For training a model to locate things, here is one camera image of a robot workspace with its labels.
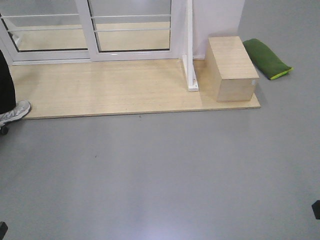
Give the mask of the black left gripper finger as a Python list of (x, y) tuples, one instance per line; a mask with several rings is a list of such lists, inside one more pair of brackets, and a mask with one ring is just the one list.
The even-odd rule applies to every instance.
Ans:
[(0, 222), (0, 239), (3, 239), (8, 231), (8, 226), (5, 222)]

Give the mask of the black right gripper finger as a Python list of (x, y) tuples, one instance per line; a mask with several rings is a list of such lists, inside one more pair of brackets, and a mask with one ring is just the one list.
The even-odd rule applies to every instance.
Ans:
[(316, 200), (312, 205), (311, 205), (314, 217), (316, 220), (320, 220), (320, 200)]

